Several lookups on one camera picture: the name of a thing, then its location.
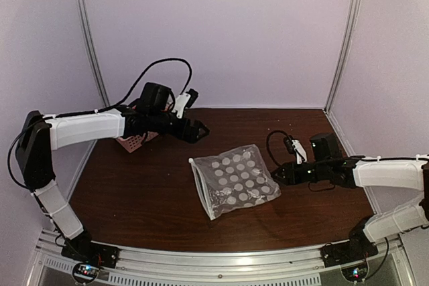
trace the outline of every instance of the cable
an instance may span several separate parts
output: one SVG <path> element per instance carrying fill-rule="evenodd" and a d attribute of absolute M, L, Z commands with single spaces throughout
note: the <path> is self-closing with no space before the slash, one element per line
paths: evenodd
<path fill-rule="evenodd" d="M 336 185 L 331 184 L 332 186 L 331 186 L 331 187 L 329 187 L 329 188 L 324 188 L 324 189 L 319 189 L 319 190 L 313 190 L 313 189 L 311 188 L 311 184 L 312 184 L 312 183 L 313 183 L 313 182 L 308 182 L 308 189 L 309 189 L 311 192 L 329 191 L 329 190 L 334 190 L 334 189 L 335 189 L 335 187 L 336 187 Z"/>
<path fill-rule="evenodd" d="M 58 247 L 64 248 L 64 245 L 63 245 L 63 244 L 58 244 L 58 243 L 57 243 L 57 242 L 58 242 L 58 239 L 59 239 L 60 237 L 62 237 L 62 235 L 61 235 L 61 234 L 59 234 L 59 235 L 55 238 L 55 244 L 56 244 Z"/>
<path fill-rule="evenodd" d="M 145 70 L 139 75 L 139 77 L 137 78 L 137 80 L 135 80 L 135 82 L 133 83 L 133 85 L 131 85 L 130 89 L 128 90 L 128 93 L 120 101 L 118 101 L 114 105 L 107 106 L 105 108 L 99 109 L 97 112 L 98 113 L 106 112 L 106 111 L 109 111 L 111 109 L 115 109 L 119 105 L 123 104 L 129 98 L 129 96 L 131 95 L 131 93 L 134 91 L 134 88 L 139 84 L 141 78 L 146 74 L 146 72 L 151 67 L 155 66 L 156 64 L 160 64 L 160 63 L 164 63 L 164 62 L 182 62 L 182 63 L 185 63 L 185 65 L 188 67 L 188 71 L 189 71 L 188 79 L 186 80 L 186 83 L 183 86 L 182 91 L 180 92 L 180 94 L 183 94 L 184 91 L 186 90 L 186 88 L 189 85 L 190 79 L 192 78 L 192 67 L 183 58 L 163 58 L 161 60 L 156 60 L 155 62 L 152 62 L 148 67 L 146 67 Z M 63 114 L 56 115 L 56 117 L 57 118 L 58 117 L 77 117 L 79 115 L 89 115 L 89 114 L 95 114 L 95 111 L 82 111 L 82 112 L 63 113 Z"/>
<path fill-rule="evenodd" d="M 276 133 L 281 133 L 281 134 L 283 134 L 285 137 L 287 137 L 288 139 L 290 139 L 290 136 L 285 132 L 285 131 L 282 131 L 282 130 L 274 130 L 274 131 L 271 131 L 268 135 L 267 135 L 267 139 L 265 140 L 265 146 L 266 146 L 266 148 L 267 148 L 267 152 L 268 152 L 268 155 L 269 155 L 269 157 L 271 158 L 271 160 L 273 160 L 273 162 L 278 166 L 278 167 L 281 167 L 282 165 L 275 159 L 275 157 L 274 157 L 274 155 L 273 155 L 273 153 L 271 152 L 271 147 L 269 146 L 269 140 L 271 139 L 271 137 L 274 135 L 274 134 L 276 134 Z"/>
<path fill-rule="evenodd" d="M 170 91 L 170 96 L 172 97 L 172 102 L 167 108 L 168 112 L 171 112 L 174 109 L 174 107 L 176 106 L 176 98 L 174 97 L 174 93 L 172 90 Z"/>
<path fill-rule="evenodd" d="M 428 161 L 429 159 L 426 157 L 382 157 L 380 159 L 362 159 L 359 156 L 351 156 L 349 159 L 352 160 L 356 160 L 358 159 L 359 161 L 364 161 L 364 162 L 378 162 L 378 161 Z"/>
<path fill-rule="evenodd" d="M 388 256 L 388 254 L 389 254 L 389 241 L 388 241 L 388 239 L 387 239 L 386 237 L 384 237 L 384 240 L 386 240 L 386 246 L 387 246 L 387 248 L 386 248 L 386 254 L 384 255 L 384 258 L 383 258 L 383 260 L 381 261 L 380 265 L 377 267 L 377 269 L 376 269 L 376 270 L 374 270 L 374 273 L 372 273 L 370 276 L 366 277 L 366 278 L 365 278 L 365 281 L 367 281 L 367 280 L 368 280 L 368 279 L 370 279 L 370 278 L 373 278 L 373 277 L 374 277 L 374 275 L 375 275 L 376 273 L 378 273 L 378 272 L 379 272 L 379 270 L 382 268 L 382 266 L 383 266 L 384 262 L 386 262 L 387 256 Z"/>
<path fill-rule="evenodd" d="M 15 182 L 19 187 L 23 188 L 23 189 L 27 189 L 30 190 L 25 184 L 20 183 L 15 176 L 13 175 L 12 172 L 12 166 L 11 166 L 11 156 L 12 156 L 12 151 L 13 151 L 13 147 L 15 146 L 15 144 L 19 141 L 19 139 L 21 139 L 21 137 L 23 135 L 25 135 L 27 133 L 27 131 L 29 131 L 30 129 L 32 129 L 36 124 L 51 119 L 52 117 L 45 117 L 42 118 L 40 120 L 37 120 L 36 122 L 30 124 L 28 127 L 26 127 L 24 130 L 21 131 L 20 134 L 17 135 L 17 137 L 13 140 L 11 146 L 9 147 L 9 150 L 7 151 L 7 170 L 9 172 L 9 175 L 11 177 L 11 179 L 13 180 L 13 182 Z"/>

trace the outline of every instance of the wooden table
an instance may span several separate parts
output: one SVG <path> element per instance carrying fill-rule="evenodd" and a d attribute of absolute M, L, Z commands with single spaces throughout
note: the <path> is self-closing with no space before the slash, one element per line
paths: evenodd
<path fill-rule="evenodd" d="M 187 116 L 201 120 L 210 135 L 194 145 L 159 137 L 131 154 L 112 139 L 97 143 L 71 199 L 94 240 L 168 251 L 271 250 L 346 239 L 373 213 L 360 188 L 316 193 L 302 184 L 282 186 L 273 201 L 210 221 L 189 157 L 254 143 L 272 171 L 275 165 L 265 150 L 270 131 L 283 129 L 299 139 L 311 159 L 308 139 L 333 130 L 316 110 L 193 109 Z M 281 135 L 272 142 L 279 160 L 294 159 Z"/>

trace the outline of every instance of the plastic bag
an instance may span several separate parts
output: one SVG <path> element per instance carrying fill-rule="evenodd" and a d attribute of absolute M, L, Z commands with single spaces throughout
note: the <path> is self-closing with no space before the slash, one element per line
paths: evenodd
<path fill-rule="evenodd" d="M 189 159 L 196 189 L 211 220 L 240 208 L 250 208 L 280 196 L 256 145 L 218 156 Z"/>

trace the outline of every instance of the lavender wall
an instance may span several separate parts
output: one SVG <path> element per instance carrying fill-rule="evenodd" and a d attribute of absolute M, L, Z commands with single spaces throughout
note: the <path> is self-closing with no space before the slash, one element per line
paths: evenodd
<path fill-rule="evenodd" d="M 9 179 L 5 166 L 9 144 L 31 110 L 76 111 L 100 106 L 101 100 L 75 0 L 0 0 L 0 8 L 0 283 L 21 285 L 47 220 L 33 198 Z M 54 153 L 65 194 L 87 149 L 88 144 L 81 144 Z"/>
<path fill-rule="evenodd" d="M 332 112 L 357 154 L 429 153 L 428 0 L 362 0 L 351 53 Z M 373 190 L 382 210 L 414 193 Z M 427 285 L 429 230 L 403 236 L 419 285 Z"/>
<path fill-rule="evenodd" d="M 178 56 L 195 69 L 198 106 L 322 107 L 349 0 L 86 0 L 101 70 L 119 100 L 152 61 Z M 186 67 L 146 80 L 177 92 Z"/>

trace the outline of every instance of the pink basket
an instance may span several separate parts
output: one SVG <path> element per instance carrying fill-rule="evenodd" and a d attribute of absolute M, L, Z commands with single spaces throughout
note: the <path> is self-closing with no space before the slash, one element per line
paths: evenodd
<path fill-rule="evenodd" d="M 158 133 L 149 132 L 147 134 L 147 138 L 145 142 L 148 142 L 157 136 L 158 136 Z M 128 139 L 122 139 L 121 137 L 118 137 L 116 141 L 118 141 L 119 144 L 122 145 L 125 150 L 131 153 L 137 150 L 139 147 L 141 147 L 143 142 L 143 137 L 141 135 L 135 135 L 133 137 L 129 137 Z"/>

